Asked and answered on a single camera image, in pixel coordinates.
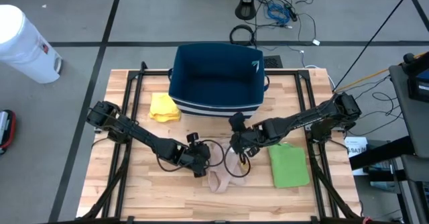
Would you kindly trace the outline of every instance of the wooden tabletop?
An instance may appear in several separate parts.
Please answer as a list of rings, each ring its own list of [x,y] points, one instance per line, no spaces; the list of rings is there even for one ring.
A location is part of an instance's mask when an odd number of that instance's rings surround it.
[[[325,69],[309,71],[314,98],[316,104],[320,104],[332,95],[328,75]],[[121,106],[127,75],[128,70],[111,71],[106,101]],[[270,117],[287,117],[300,112],[294,77],[276,75],[270,76],[270,80],[271,84],[269,90],[265,92],[263,105],[251,119],[246,121],[246,125],[250,126]],[[182,143],[186,143],[186,135],[192,132],[198,132],[200,139],[229,142],[232,133],[228,119],[191,115],[182,115],[180,121],[167,123],[158,123],[150,119],[148,113],[151,94],[168,92],[169,84],[167,76],[144,76],[137,114],[140,126],[159,137],[171,137]],[[308,109],[304,81],[302,86]],[[128,116],[131,114],[133,96],[134,91],[130,96]],[[104,138],[106,135],[106,133],[97,134],[95,140]],[[332,136],[337,142],[344,143],[340,133],[333,132]],[[282,141],[306,150],[302,128],[290,132]],[[133,141],[132,146],[122,219],[133,215],[140,221],[308,221],[310,216],[318,215],[312,181],[306,186],[296,188],[273,187],[271,164],[266,148],[261,149],[260,153],[251,159],[252,169],[246,177],[245,186],[230,186],[224,194],[213,194],[208,188],[206,177],[194,178],[193,173],[187,169],[164,172],[147,146],[137,140]],[[104,191],[113,147],[114,143],[110,140],[99,142],[94,146],[76,216],[80,217],[89,211]],[[359,214],[361,207],[347,151],[328,142],[326,155],[334,187],[350,208]],[[165,162],[162,164],[166,168],[173,168]],[[308,157],[307,167],[311,178]],[[327,193],[324,188],[322,192],[326,214],[330,216]],[[111,215],[116,196],[117,190],[113,193]]]

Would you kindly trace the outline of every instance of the green cloth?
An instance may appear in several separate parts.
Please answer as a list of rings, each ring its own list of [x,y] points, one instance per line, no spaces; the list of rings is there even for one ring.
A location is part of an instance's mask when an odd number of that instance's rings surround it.
[[[304,149],[276,144],[269,147],[268,152],[276,188],[304,186],[310,182]]]

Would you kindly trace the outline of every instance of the fabric storage bin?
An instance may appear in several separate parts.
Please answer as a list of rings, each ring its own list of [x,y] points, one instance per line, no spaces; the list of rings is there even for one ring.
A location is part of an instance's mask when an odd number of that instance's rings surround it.
[[[169,96],[183,113],[210,117],[249,118],[269,86],[262,52],[232,44],[179,46],[169,78]]]

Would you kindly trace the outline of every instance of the white plastic container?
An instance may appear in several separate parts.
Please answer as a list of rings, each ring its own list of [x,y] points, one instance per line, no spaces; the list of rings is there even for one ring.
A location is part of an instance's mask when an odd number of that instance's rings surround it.
[[[62,59],[20,9],[0,5],[0,62],[49,83],[60,77]]]

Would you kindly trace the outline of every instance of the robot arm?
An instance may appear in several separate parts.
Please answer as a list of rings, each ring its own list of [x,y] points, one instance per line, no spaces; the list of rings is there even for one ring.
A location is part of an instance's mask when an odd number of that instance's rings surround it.
[[[131,138],[137,139],[152,149],[157,158],[175,166],[183,166],[194,172],[195,177],[206,175],[206,165],[210,159],[210,150],[202,142],[196,142],[198,135],[187,136],[190,142],[186,146],[174,139],[157,137],[134,121],[121,114],[117,105],[103,101],[91,109],[86,122],[92,126],[108,131],[108,138],[117,143],[127,143]]]
[[[290,117],[271,118],[246,128],[243,114],[237,113],[229,119],[234,134],[230,144],[238,154],[253,157],[262,147],[277,144],[290,131],[312,124],[310,139],[323,141],[330,137],[334,127],[343,127],[348,130],[355,125],[361,110],[354,98],[346,93],[334,94],[331,99],[307,111]]]

